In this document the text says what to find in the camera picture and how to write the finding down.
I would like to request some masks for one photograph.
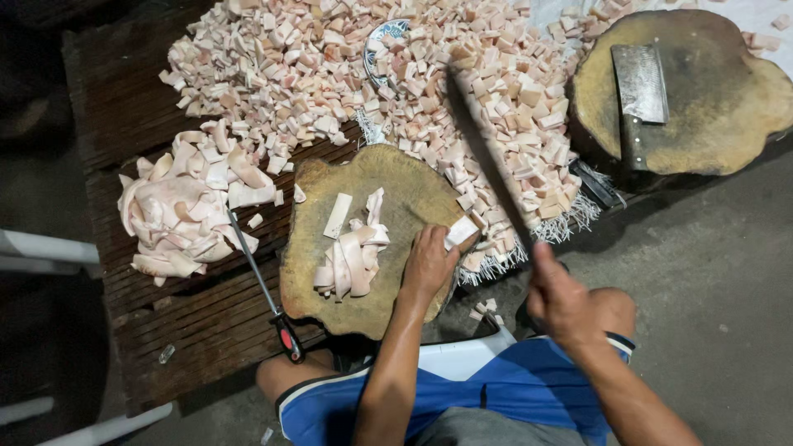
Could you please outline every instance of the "wooden slatted board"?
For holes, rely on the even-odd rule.
[[[134,271],[129,262],[137,239],[121,226],[116,201],[119,174],[137,177],[138,156],[156,160],[177,132],[197,129],[205,119],[189,119],[175,103],[176,92],[157,74],[167,68],[170,44],[212,3],[144,3],[132,15],[97,29],[64,35],[63,58],[75,112],[79,153],[105,284],[105,307],[121,362],[128,414],[172,401],[187,392],[278,354],[281,346],[271,312],[241,252],[209,265],[207,275],[169,278],[162,287]],[[292,161],[321,157],[330,163],[351,159],[361,136],[347,123],[349,144],[327,141],[298,148]],[[286,245],[292,213],[293,174],[275,179],[285,203],[238,212],[240,225],[255,213],[264,222],[248,231],[259,238],[254,254],[278,301],[278,251]],[[318,324],[302,323],[297,335],[306,346],[323,339]],[[160,352],[176,352],[162,365]]]

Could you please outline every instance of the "person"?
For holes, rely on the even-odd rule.
[[[261,364],[257,383],[287,438],[303,444],[688,446],[697,436],[626,365],[635,306],[615,288],[587,290],[533,247],[527,311],[550,335],[511,345],[466,381],[417,368],[424,314],[459,259],[448,228],[416,234],[374,365],[338,374],[331,354]]]

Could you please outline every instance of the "shorts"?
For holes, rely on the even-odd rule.
[[[607,337],[628,362],[634,344],[614,333]],[[284,437],[296,446],[350,444],[371,364],[284,392],[276,402]],[[518,421],[575,429],[595,444],[605,445],[611,431],[586,377],[547,336],[506,347],[462,381],[422,368],[416,373],[416,402],[405,440],[450,407],[490,409]]]

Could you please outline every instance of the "tree stump cutting board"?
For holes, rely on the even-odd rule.
[[[381,339],[416,231],[426,224],[452,226],[465,215],[455,200],[459,194],[423,161],[386,144],[361,149],[343,166],[307,160],[297,166],[295,183],[307,198],[292,208],[289,243],[280,271],[284,310],[295,319],[315,317],[333,334],[362,333]],[[378,187],[385,190],[380,222],[389,229],[391,244],[377,255],[380,271],[371,283],[371,292],[359,298],[348,294],[336,303],[335,296],[325,298],[313,288],[314,269],[324,265],[325,250],[333,242],[322,232],[339,192],[353,197],[342,229],[347,233],[350,219],[366,221],[366,199]],[[461,251],[470,248],[475,236],[461,246]],[[425,322],[438,315],[456,282],[451,280],[435,295]]]
[[[769,134],[793,125],[793,83],[749,54],[732,21],[698,10],[633,13],[598,39],[573,77],[575,118],[610,156],[621,152],[611,46],[654,41],[669,122],[642,127],[652,172],[728,175],[760,155]]]

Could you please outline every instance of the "blue and white plate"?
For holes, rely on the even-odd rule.
[[[380,41],[386,34],[390,34],[391,37],[399,39],[402,37],[402,33],[408,30],[409,22],[410,21],[406,18],[389,20],[373,29],[366,38],[366,44],[363,47],[363,67],[366,69],[366,74],[369,75],[369,79],[372,79],[372,82],[377,88],[380,88],[382,85],[387,86],[389,84],[389,80],[387,76],[380,76],[376,74],[377,62],[374,60],[374,51],[369,51],[369,39]]]

